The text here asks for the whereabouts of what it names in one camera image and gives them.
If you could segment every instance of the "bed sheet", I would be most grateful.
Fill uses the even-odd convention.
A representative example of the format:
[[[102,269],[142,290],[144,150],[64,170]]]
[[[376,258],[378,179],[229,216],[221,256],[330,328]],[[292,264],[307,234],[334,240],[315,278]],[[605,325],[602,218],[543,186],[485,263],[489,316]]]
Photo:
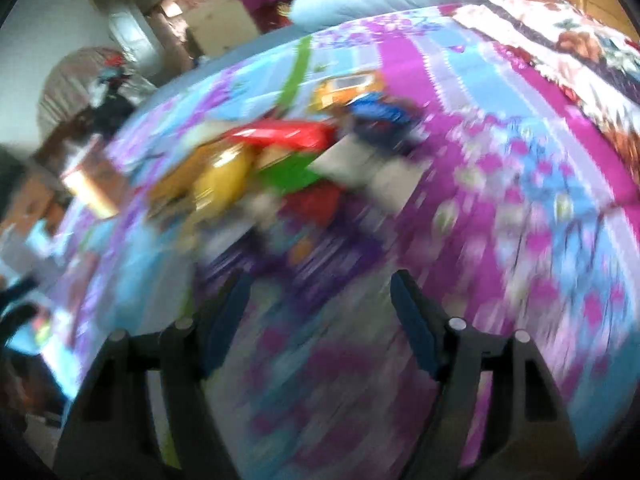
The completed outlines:
[[[548,10],[548,1],[527,1],[536,3],[533,14]],[[123,170],[135,168],[136,192],[95,249],[102,256],[76,346],[63,351],[75,370],[65,380],[79,384],[116,326],[159,330],[240,266],[255,277],[250,306],[204,390],[241,475],[395,478],[436,394],[390,304],[388,280],[404,267],[451,315],[489,332],[531,333],[588,454],[640,377],[637,185],[581,102],[568,98],[571,88],[541,76],[556,67],[494,41],[494,29],[474,30],[489,22],[472,12],[495,11],[491,5],[409,10],[318,32],[195,84],[121,131],[110,156]],[[318,248],[296,266],[274,266],[241,243],[201,256],[191,275],[171,232],[154,242],[143,195],[186,155],[179,139],[191,126],[248,120],[276,103],[303,116],[320,80],[370,69],[382,70],[391,93],[426,108],[424,141],[411,154],[424,174],[396,218],[357,196],[326,230],[282,215],[270,240],[275,253],[305,237]],[[91,245],[95,222],[72,205],[57,239],[67,261],[83,239],[80,250]],[[137,254],[130,245],[145,237],[161,248],[159,256],[149,251],[159,288],[132,306],[114,297],[113,285],[131,276],[122,270],[127,250]],[[53,347],[62,351],[56,337],[43,355],[60,370]],[[478,452],[489,392],[484,378],[465,463]],[[152,397],[159,399],[157,387]],[[154,405],[171,461],[166,419],[159,400]]]

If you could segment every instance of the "beige block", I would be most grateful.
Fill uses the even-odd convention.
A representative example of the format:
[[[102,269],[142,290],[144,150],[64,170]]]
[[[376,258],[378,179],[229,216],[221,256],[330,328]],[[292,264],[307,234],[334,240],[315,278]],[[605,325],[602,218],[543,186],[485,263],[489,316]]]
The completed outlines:
[[[206,6],[209,13],[201,16],[199,23],[193,25],[190,23],[190,29],[201,50],[207,56],[222,56],[236,46],[260,36],[254,20],[239,0]]]

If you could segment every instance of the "bed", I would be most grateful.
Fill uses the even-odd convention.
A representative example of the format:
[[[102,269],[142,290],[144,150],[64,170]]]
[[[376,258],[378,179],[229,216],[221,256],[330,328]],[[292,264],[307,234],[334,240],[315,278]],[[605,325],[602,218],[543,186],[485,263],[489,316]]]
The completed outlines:
[[[83,262],[95,272],[75,318],[54,317],[44,359],[72,397],[108,333],[160,330],[242,267],[255,278],[250,307],[203,384],[242,476],[395,478],[436,393],[390,305],[389,277],[404,267],[449,314],[534,337],[588,458],[640,378],[639,49],[564,0],[483,0],[356,20],[221,67],[137,114],[108,147],[134,186],[116,219],[69,209],[56,253],[75,267],[61,286]],[[276,102],[303,116],[319,81],[364,69],[426,110],[410,155],[424,173],[399,215],[358,195],[326,229],[283,213],[271,251],[309,237],[322,250],[276,267],[242,240],[222,255],[203,244],[193,258],[176,230],[143,221],[145,191],[187,155],[180,138],[193,125]]]

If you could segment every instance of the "door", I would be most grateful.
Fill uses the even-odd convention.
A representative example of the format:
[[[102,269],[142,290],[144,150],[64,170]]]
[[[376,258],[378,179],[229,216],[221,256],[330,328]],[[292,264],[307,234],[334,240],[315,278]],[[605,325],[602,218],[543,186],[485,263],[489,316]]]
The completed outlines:
[[[107,17],[111,37],[140,74],[155,84],[164,83],[164,48],[135,4],[130,0],[91,2]]]

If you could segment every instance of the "white wall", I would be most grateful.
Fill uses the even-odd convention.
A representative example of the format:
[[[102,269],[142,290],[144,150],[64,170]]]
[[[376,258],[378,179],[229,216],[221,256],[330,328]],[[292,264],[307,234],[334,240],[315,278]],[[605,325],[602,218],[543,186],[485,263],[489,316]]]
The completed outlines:
[[[0,28],[0,144],[36,150],[36,107],[49,71],[78,48],[105,45],[113,45],[106,20],[88,0],[18,0]]]

